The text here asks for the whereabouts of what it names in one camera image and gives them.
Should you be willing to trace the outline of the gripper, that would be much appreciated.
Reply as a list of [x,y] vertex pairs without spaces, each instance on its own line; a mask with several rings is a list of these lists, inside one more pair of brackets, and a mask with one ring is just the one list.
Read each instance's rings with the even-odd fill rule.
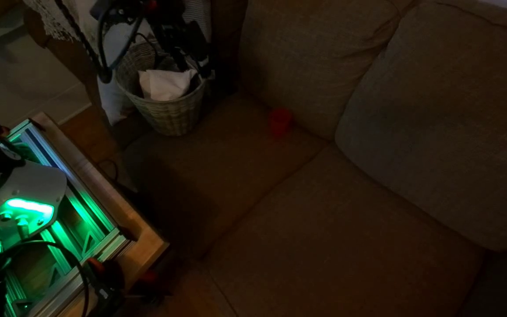
[[209,79],[213,72],[209,61],[209,44],[196,21],[186,25],[184,12],[183,0],[150,0],[151,30],[161,49],[171,49],[171,57],[181,72],[190,69],[186,60],[188,49],[201,76]]

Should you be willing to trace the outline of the wicker basket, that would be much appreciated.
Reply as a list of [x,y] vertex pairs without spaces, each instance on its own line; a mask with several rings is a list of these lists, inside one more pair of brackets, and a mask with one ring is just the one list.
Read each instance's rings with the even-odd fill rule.
[[207,80],[200,74],[190,78],[189,88],[179,98],[155,101],[146,98],[140,84],[140,72],[171,71],[179,74],[175,61],[162,52],[157,41],[133,44],[115,70],[118,87],[133,103],[143,118],[159,134],[181,136],[190,132],[199,121]]

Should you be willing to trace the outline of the red cup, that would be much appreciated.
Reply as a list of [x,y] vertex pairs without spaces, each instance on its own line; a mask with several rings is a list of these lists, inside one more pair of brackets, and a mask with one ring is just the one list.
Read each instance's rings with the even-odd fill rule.
[[269,114],[270,133],[275,139],[288,134],[293,123],[293,113],[284,107],[274,108]]

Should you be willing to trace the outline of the beige couch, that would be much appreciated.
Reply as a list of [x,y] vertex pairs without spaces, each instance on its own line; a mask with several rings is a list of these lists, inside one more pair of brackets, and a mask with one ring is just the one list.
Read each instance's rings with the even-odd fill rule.
[[205,285],[236,317],[507,317],[507,6],[213,6],[238,91],[124,151],[195,262],[185,303]]

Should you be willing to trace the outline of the white cloth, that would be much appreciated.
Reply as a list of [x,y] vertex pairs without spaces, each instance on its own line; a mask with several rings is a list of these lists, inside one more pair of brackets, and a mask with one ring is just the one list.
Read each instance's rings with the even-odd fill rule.
[[196,70],[175,72],[170,70],[139,71],[139,84],[143,98],[155,102],[168,102],[184,96],[191,89]]

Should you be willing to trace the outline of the wooden side table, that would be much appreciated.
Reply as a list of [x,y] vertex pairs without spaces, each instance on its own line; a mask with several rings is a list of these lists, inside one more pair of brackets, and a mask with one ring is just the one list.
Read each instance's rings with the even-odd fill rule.
[[106,116],[101,108],[97,74],[82,44],[77,40],[58,40],[46,34],[40,14],[31,8],[26,8],[23,22],[34,42],[41,48],[49,50],[71,74],[84,84],[92,108],[104,120]]

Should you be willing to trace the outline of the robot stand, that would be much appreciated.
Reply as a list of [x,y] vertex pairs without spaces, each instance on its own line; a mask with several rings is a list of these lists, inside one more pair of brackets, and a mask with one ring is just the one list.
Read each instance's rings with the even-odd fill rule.
[[155,302],[168,244],[45,114],[0,125],[0,317],[114,317]]

